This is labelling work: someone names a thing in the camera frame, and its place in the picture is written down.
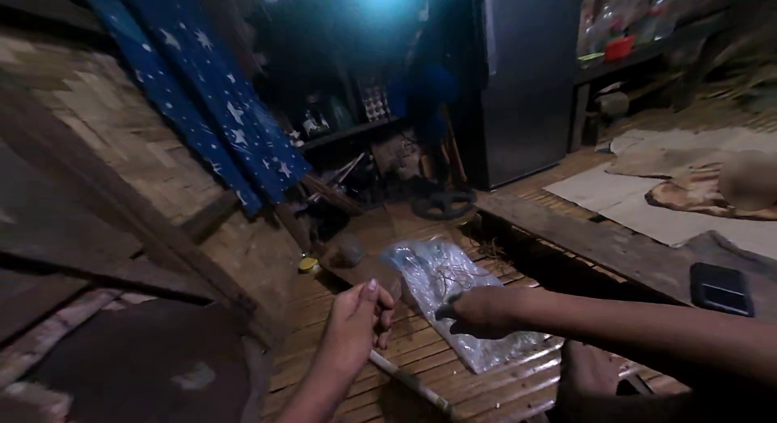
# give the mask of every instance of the wooden shelf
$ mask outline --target wooden shelf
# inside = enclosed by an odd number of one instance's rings
[[[397,121],[399,121],[399,119],[400,119],[399,117],[390,117],[384,120],[377,120],[371,123],[359,124],[356,127],[349,128],[347,130],[336,131],[335,133],[327,134],[326,136],[322,136],[321,138],[311,140],[310,142],[306,142],[302,147],[299,147],[299,151],[304,153],[307,150],[320,147],[321,145],[326,145],[336,140],[349,138],[357,134],[364,133],[365,131],[374,130],[392,123],[396,123]]]
[[[637,46],[631,54],[620,60],[602,62],[589,68],[581,68],[575,75],[575,85],[582,85],[611,72],[640,64],[663,53],[673,51],[686,43],[703,40],[730,24],[729,11],[721,11],[701,21],[678,28],[670,36]]]

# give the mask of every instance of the wall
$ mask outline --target wall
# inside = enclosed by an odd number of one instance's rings
[[[110,54],[0,26],[0,68],[174,224],[223,191]],[[236,212],[202,248],[280,319],[299,250],[273,214],[265,214],[249,221]]]

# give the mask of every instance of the smartphone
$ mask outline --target smartphone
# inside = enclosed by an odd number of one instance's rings
[[[697,262],[691,266],[694,305],[744,317],[755,317],[753,301],[741,271]]]

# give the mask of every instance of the refrigerator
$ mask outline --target refrigerator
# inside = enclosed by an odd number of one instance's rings
[[[471,43],[462,53],[476,83],[452,110],[473,186],[495,189],[567,153],[581,3],[471,0]]]

